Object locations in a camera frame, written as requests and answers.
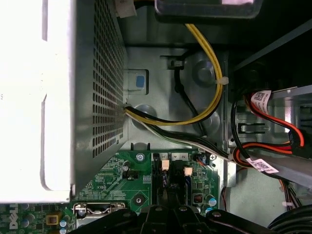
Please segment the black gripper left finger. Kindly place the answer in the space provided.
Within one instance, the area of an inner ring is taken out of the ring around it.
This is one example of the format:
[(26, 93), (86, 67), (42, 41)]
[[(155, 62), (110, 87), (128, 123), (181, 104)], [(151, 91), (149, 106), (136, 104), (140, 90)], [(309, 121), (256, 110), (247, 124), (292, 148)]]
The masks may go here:
[(121, 209), (105, 217), (85, 224), (72, 231), (73, 234), (165, 234), (170, 213), (170, 193), (174, 188), (159, 188), (157, 204), (147, 212), (137, 214), (129, 209)]

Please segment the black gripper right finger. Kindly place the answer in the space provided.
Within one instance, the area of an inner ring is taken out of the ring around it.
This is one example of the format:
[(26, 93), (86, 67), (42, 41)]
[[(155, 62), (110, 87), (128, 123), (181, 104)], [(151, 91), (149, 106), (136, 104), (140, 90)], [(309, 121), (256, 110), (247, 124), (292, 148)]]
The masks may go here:
[(183, 202), (185, 192), (174, 187), (174, 214), (184, 234), (270, 234), (271, 230), (223, 210), (203, 217)]

